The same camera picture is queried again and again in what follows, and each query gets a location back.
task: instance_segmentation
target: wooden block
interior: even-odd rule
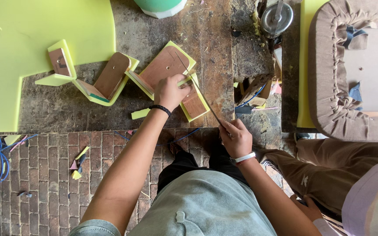
[[[165,47],[140,74],[141,78],[153,89],[161,79],[175,74],[183,74],[186,71],[175,52],[180,56],[184,65],[189,67],[187,56],[175,46]]]
[[[182,102],[183,105],[185,105],[185,108],[192,119],[207,111],[197,93],[196,96],[192,99]]]
[[[130,67],[131,60],[127,56],[120,52],[114,53],[94,84],[94,88],[103,94],[106,99],[112,99],[125,77],[125,72]]]
[[[49,52],[50,62],[56,74],[71,76],[68,62],[65,60],[65,52],[62,48],[58,48]]]
[[[95,88],[94,86],[92,86],[91,84],[88,84],[82,80],[79,80],[79,79],[76,79],[77,81],[77,84],[82,88],[84,89],[84,91],[87,93],[87,95],[89,95],[90,97],[95,97],[97,99],[100,99],[104,102],[109,102],[108,99],[106,99],[103,94],[101,94],[97,88]]]

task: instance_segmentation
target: long blade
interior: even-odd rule
[[[177,55],[177,57],[179,57],[179,60],[182,62],[182,65],[185,67],[186,71],[188,72],[188,75],[192,78],[192,81],[193,83],[195,84],[195,86],[198,88],[199,90],[199,93],[201,93],[202,97],[204,98],[205,102],[207,103],[208,107],[210,108],[211,112],[213,113],[213,115],[215,116],[215,118],[217,119],[218,123],[223,126],[223,124],[221,124],[220,120],[218,119],[217,115],[215,114],[214,110],[212,109],[212,107],[210,106],[210,104],[208,103],[207,99],[205,98],[204,94],[201,92],[201,89],[199,88],[199,86],[197,85],[196,81],[193,79],[192,75],[189,73],[189,70],[188,68],[185,66],[185,64],[183,63],[182,61],[182,58],[180,58],[179,54],[177,54],[176,51],[174,51]]]

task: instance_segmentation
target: brown fabric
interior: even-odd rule
[[[315,14],[309,30],[310,115],[316,128],[328,137],[378,142],[378,117],[354,110],[360,102],[348,96],[342,60],[346,25],[378,28],[378,1],[331,0]]]
[[[338,215],[352,185],[378,164],[378,143],[306,139],[298,141],[297,148],[298,157],[309,163],[284,151],[266,153],[265,158],[275,163],[293,190]]]

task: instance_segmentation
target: debris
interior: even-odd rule
[[[32,196],[33,196],[31,193],[26,192],[26,191],[24,191],[24,192],[18,194],[17,196],[23,196],[23,195],[26,195],[26,197],[32,197]]]
[[[234,36],[234,37],[239,37],[240,36],[240,34],[241,34],[242,32],[241,31],[233,31],[231,34]]]

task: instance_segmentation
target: white wristband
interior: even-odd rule
[[[235,161],[236,163],[239,163],[239,162],[241,162],[241,161],[247,160],[247,159],[249,159],[249,158],[254,158],[254,157],[256,157],[256,154],[255,154],[254,152],[251,152],[251,153],[249,153],[249,154],[247,154],[247,155],[245,155],[245,156],[243,156],[243,157],[241,157],[241,158],[236,158],[236,159],[234,159],[234,161]]]

